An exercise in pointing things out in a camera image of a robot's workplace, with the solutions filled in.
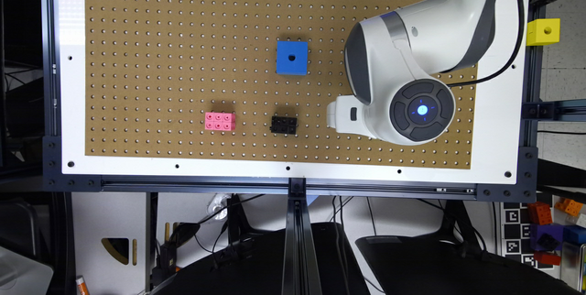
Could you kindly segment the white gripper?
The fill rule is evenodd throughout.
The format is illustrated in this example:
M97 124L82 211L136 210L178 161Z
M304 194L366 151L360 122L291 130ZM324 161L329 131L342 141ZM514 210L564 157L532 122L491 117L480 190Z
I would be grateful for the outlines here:
M354 95L338 96L327 106L327 126L338 133L379 138L373 129L374 104L364 104Z

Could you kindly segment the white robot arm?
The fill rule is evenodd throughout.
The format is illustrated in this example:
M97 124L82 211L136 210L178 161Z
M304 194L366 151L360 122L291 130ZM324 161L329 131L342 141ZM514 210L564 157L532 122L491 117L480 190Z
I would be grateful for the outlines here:
M420 145L455 115L436 74L477 63L494 40L496 0L425 0L357 23L344 47L352 92L327 107L339 133Z

